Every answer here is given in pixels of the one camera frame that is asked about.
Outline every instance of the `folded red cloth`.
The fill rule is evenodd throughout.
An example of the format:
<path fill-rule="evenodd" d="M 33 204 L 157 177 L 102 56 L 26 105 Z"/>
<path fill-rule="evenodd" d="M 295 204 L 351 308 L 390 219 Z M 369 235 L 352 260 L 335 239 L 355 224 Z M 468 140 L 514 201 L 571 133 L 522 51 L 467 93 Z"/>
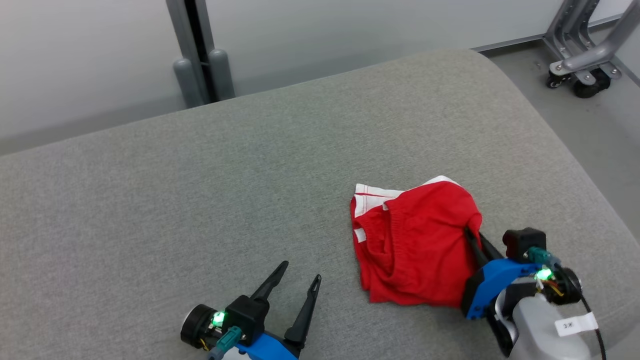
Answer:
<path fill-rule="evenodd" d="M 482 224 L 464 188 L 444 176 L 405 192 L 358 184 L 351 219 L 371 302 L 460 307 L 477 266 L 464 228 L 479 238 Z"/>

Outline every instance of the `white tag on cable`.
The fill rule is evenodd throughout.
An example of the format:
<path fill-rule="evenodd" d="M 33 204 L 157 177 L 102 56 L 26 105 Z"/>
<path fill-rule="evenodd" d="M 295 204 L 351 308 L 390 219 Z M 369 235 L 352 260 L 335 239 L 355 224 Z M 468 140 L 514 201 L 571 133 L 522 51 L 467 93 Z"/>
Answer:
<path fill-rule="evenodd" d="M 560 336 L 573 335 L 578 332 L 595 330 L 597 328 L 598 322 L 596 321 L 596 317 L 593 316 L 593 313 L 556 321 L 556 329 Z"/>

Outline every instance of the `teal connector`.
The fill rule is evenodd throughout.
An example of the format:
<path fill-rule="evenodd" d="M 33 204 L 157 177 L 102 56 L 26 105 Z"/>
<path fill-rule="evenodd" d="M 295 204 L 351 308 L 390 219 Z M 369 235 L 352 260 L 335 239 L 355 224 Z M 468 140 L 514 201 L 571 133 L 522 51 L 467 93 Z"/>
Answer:
<path fill-rule="evenodd" d="M 535 246 L 530 247 L 529 250 L 527 250 L 527 259 L 536 264 L 544 264 L 552 271 L 556 271 L 557 268 L 560 267 L 560 259 L 555 257 L 549 251 Z"/>
<path fill-rule="evenodd" d="M 237 326 L 231 326 L 229 330 L 218 340 L 216 347 L 227 352 L 236 346 L 242 338 L 242 330 Z"/>

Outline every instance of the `white wall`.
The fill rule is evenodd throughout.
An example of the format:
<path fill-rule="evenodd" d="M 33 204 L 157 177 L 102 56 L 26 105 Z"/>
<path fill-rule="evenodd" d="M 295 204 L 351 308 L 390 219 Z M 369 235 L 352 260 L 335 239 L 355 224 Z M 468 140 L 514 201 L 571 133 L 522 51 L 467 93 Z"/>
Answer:
<path fill-rule="evenodd" d="M 630 0 L 602 0 L 591 20 Z M 546 32 L 562 0 L 207 0 L 236 94 L 338 74 L 419 51 Z"/>
<path fill-rule="evenodd" d="M 4 0 L 0 143 L 183 109 L 172 69 L 179 57 L 163 0 Z"/>
<path fill-rule="evenodd" d="M 616 56 L 637 78 L 640 78 L 640 26 L 618 50 Z"/>

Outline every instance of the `gray table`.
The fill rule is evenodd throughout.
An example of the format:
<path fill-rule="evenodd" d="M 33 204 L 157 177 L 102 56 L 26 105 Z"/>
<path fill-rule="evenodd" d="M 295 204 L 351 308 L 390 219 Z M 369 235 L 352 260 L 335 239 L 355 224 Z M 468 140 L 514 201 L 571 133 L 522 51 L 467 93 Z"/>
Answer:
<path fill-rule="evenodd" d="M 440 174 L 475 197 L 500 250 L 506 229 L 547 232 L 607 345 L 638 322 L 640 250 L 622 221 L 496 66 L 439 51 L 0 158 L 0 358 L 203 359 L 180 342 L 185 314 L 288 259 L 273 332 L 323 275 L 303 359 L 498 359 L 486 322 L 369 304 L 358 282 L 354 185 Z"/>

